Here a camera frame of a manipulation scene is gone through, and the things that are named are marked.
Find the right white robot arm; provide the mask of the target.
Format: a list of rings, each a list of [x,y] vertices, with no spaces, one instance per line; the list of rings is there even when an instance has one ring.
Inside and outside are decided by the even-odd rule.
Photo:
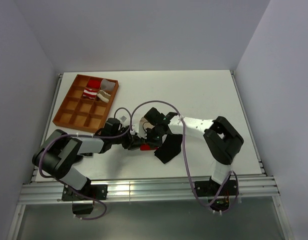
[[[175,112],[164,115],[153,107],[144,118],[153,126],[146,129],[146,140],[149,145],[160,144],[155,156],[162,163],[168,163],[185,150],[181,145],[185,143],[186,136],[204,140],[216,162],[211,175],[211,192],[221,195],[227,189],[226,180],[232,162],[241,150],[244,139],[225,117],[205,120],[182,117]]]

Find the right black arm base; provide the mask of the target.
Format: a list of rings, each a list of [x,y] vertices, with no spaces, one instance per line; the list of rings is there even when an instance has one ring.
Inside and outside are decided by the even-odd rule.
[[[211,197],[208,200],[208,203],[210,203],[221,185],[212,180],[202,180],[195,181],[194,186],[198,197]],[[217,199],[210,206],[211,210],[219,213],[228,211],[230,207],[237,203],[238,195],[238,182],[236,180],[227,180],[218,194]]]

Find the beige red sock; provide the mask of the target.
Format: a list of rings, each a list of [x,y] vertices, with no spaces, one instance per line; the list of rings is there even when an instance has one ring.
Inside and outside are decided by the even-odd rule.
[[[142,144],[141,146],[140,146],[140,150],[141,151],[154,151],[154,150],[156,150],[157,149],[157,147],[156,146],[152,146],[152,145],[149,145],[149,144]]]

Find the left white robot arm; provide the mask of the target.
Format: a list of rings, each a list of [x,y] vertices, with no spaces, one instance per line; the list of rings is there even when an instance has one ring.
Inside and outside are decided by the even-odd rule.
[[[134,150],[144,144],[144,139],[131,134],[129,126],[123,127],[118,119],[111,117],[91,136],[55,130],[33,155],[32,163],[44,178],[72,187],[73,194],[85,200],[92,192],[91,180],[73,165],[83,154],[103,154],[115,144]]]

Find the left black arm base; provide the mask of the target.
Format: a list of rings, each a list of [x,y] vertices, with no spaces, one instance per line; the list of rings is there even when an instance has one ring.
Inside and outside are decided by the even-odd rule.
[[[107,199],[107,184],[91,184],[82,190],[75,190],[72,187],[64,186],[61,200],[63,202],[72,202],[72,212],[75,217],[83,220],[94,220],[104,216],[107,212],[107,206],[103,200]],[[96,205],[103,206],[103,212],[100,215],[91,216]]]

